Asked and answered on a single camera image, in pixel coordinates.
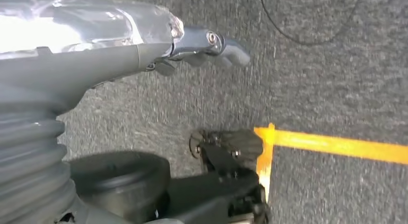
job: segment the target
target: gray plastic cover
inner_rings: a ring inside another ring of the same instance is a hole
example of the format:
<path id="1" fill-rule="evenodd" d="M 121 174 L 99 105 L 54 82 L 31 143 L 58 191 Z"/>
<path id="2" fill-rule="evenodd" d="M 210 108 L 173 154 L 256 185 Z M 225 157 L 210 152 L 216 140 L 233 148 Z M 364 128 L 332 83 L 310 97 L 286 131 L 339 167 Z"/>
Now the gray plastic cover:
<path id="1" fill-rule="evenodd" d="M 0 0 L 0 60 L 173 43 L 183 23 L 168 9 L 121 0 Z"/>

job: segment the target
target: metal bolt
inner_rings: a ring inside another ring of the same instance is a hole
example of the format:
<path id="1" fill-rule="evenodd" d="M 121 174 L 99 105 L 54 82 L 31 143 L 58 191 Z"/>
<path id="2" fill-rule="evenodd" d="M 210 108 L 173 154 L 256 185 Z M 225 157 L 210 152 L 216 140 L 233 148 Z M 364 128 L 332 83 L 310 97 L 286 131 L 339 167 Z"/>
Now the metal bolt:
<path id="1" fill-rule="evenodd" d="M 214 32 L 207 32 L 207 41 L 210 45 L 214 45 L 217 42 L 217 36 L 214 34 Z"/>

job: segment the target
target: black wheel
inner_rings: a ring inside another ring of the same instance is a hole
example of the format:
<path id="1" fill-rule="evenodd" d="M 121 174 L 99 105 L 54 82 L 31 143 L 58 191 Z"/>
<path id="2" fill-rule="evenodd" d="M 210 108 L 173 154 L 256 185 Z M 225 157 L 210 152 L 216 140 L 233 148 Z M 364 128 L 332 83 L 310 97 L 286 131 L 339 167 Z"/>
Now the black wheel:
<path id="1" fill-rule="evenodd" d="M 121 151 L 72 160 L 79 197 L 129 221 L 144 223 L 168 204 L 169 162 L 151 153 Z"/>
<path id="2" fill-rule="evenodd" d="M 190 136 L 190 140 L 189 140 L 190 152 L 191 152 L 191 155 L 195 159 L 201 158 L 200 143 L 203 140 L 204 140 L 204 131 L 202 130 L 196 130 Z"/>

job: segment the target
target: black cable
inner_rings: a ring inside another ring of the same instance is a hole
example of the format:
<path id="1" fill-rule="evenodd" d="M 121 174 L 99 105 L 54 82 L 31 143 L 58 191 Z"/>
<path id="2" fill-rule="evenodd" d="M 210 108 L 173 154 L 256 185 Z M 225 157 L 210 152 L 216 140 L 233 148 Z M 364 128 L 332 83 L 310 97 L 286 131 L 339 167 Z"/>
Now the black cable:
<path id="1" fill-rule="evenodd" d="M 275 23 L 275 21 L 272 19 L 272 17 L 270 16 L 268 10 L 266 9 L 265 6 L 265 2 L 264 0 L 261 0 L 261 4 L 262 4 L 262 8 L 264 9 L 269 21 L 273 24 L 273 26 L 275 27 L 275 29 L 282 34 L 285 38 L 299 44 L 302 46 L 319 46 L 319 45 L 323 45 L 329 42 L 332 42 L 334 39 L 336 39 L 338 36 L 340 36 L 341 34 L 345 33 L 346 29 L 349 28 L 346 25 L 349 23 L 349 21 L 351 20 L 351 18 L 353 17 L 354 13 L 356 12 L 356 8 L 357 6 L 361 3 L 362 0 L 357 0 L 356 3 L 354 4 L 354 7 L 352 9 L 352 11 L 350 12 L 350 15 L 348 16 L 347 20 L 341 25 L 341 27 L 339 28 L 338 32 L 335 33 L 332 37 L 326 39 L 326 40 L 322 40 L 322 41 L 316 41 L 316 42 L 304 42 L 304 41 L 300 41 L 295 39 L 294 37 L 286 34 L 283 30 L 281 30 Z"/>

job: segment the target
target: gray carpet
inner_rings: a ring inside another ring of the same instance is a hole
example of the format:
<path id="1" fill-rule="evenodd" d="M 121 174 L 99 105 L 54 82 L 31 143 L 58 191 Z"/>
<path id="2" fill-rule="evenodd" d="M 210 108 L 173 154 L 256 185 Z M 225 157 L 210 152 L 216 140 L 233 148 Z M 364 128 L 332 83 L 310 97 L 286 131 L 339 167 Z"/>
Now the gray carpet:
<path id="1" fill-rule="evenodd" d="M 351 28 L 317 47 L 276 32 L 260 0 L 141 1 L 240 39 L 252 63 L 179 65 L 169 78 L 139 74 L 87 93 L 62 117 L 68 158 L 147 150 L 167 157 L 174 176 L 191 175 L 191 130 L 269 122 L 408 145 L 408 0 L 363 0 Z M 356 0 L 265 1 L 285 32 L 314 41 L 333 35 Z M 408 167 L 276 148 L 270 199 L 275 224 L 406 224 Z"/>

